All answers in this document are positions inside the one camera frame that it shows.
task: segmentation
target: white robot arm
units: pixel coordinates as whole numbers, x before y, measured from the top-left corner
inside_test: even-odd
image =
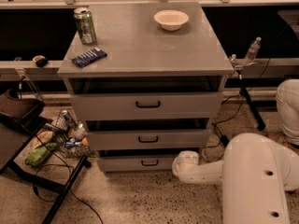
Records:
[[[224,224],[290,224],[284,191],[299,188],[299,156],[256,133],[234,137],[223,161],[199,165],[196,152],[173,162],[182,182],[223,185]]]

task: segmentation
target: gray drawer cabinet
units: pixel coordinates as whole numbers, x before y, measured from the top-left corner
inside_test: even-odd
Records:
[[[169,33],[153,20],[162,9],[182,10],[190,20]],[[76,36],[58,73],[101,171],[171,169],[181,150],[206,145],[232,66],[195,2],[90,10],[96,46],[107,57],[76,67],[69,58],[94,46]]]

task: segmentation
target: bowl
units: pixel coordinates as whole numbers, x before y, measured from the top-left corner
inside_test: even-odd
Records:
[[[167,31],[176,31],[180,26],[189,20],[186,13],[176,10],[159,11],[154,19]]]

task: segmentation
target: drawer handle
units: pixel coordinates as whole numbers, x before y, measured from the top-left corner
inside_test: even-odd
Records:
[[[139,143],[157,143],[158,140],[159,140],[158,136],[156,136],[155,139],[153,139],[153,140],[142,140],[142,138],[140,136],[138,136]]]
[[[138,108],[158,108],[160,107],[160,105],[161,105],[160,101],[157,102],[157,105],[141,105],[138,101],[136,101],[136,106]]]
[[[152,167],[152,166],[157,166],[159,164],[159,161],[157,160],[155,163],[144,163],[143,161],[141,161],[142,166],[145,167]]]

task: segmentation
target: top drawer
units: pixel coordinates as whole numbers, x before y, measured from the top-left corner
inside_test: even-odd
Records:
[[[69,78],[74,94],[157,93],[222,90],[223,76],[182,77],[84,77]]]
[[[74,95],[80,120],[214,118],[221,92]]]

